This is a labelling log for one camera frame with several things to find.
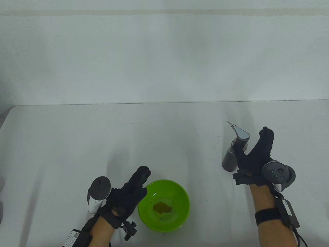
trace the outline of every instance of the small bottle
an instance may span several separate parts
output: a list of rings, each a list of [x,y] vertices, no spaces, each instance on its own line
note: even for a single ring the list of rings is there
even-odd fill
[[[231,145],[222,160],[222,167],[228,172],[233,172],[238,167],[237,158],[235,157],[235,153],[233,150],[233,145],[236,143],[239,144],[242,150],[245,152],[248,147],[250,134],[244,131],[243,129],[240,129],[238,126],[231,124],[229,121],[227,122],[231,125],[232,129],[234,129],[235,133],[237,134],[237,137],[231,142]]]

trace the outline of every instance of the black glove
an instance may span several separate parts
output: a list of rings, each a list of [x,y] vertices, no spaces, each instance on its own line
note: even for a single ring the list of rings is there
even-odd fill
[[[106,204],[98,209],[97,213],[117,229],[146,196],[147,189],[143,188],[143,184],[150,175],[151,171],[147,166],[139,167],[128,183],[125,183],[121,189],[111,190],[106,199]],[[117,217],[114,217],[112,210],[117,212]]]
[[[252,151],[246,155],[241,146],[233,145],[234,153],[237,158],[240,172],[248,174],[257,180],[263,180],[262,168],[265,164],[273,160],[271,158],[271,149],[273,146],[274,133],[267,127],[259,132],[259,140]]]

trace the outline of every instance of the forearm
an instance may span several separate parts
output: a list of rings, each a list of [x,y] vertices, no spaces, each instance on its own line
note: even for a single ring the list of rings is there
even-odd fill
[[[89,247],[108,247],[115,229],[100,216],[90,231],[92,240]]]
[[[269,187],[250,185],[250,191],[254,200],[255,211],[275,208],[275,197],[269,191]],[[261,247],[296,247],[296,240],[292,231],[283,225],[281,220],[270,220],[258,225],[258,235]]]

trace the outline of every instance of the white wall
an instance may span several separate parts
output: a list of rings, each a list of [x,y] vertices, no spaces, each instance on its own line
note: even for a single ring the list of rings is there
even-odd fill
[[[328,1],[2,1],[0,112],[328,98],[324,8]]]

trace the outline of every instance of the cable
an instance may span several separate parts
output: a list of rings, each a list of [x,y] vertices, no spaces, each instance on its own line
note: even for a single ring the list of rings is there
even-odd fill
[[[299,237],[300,237],[300,239],[303,241],[303,243],[305,244],[305,247],[308,247],[307,244],[306,244],[306,242],[305,242],[305,240],[302,238],[302,236],[299,235]]]
[[[297,229],[294,227],[294,226],[290,226],[290,229],[293,231],[293,233],[295,234],[296,236],[296,239],[297,239],[297,246],[300,247],[300,235],[298,234],[297,232]]]

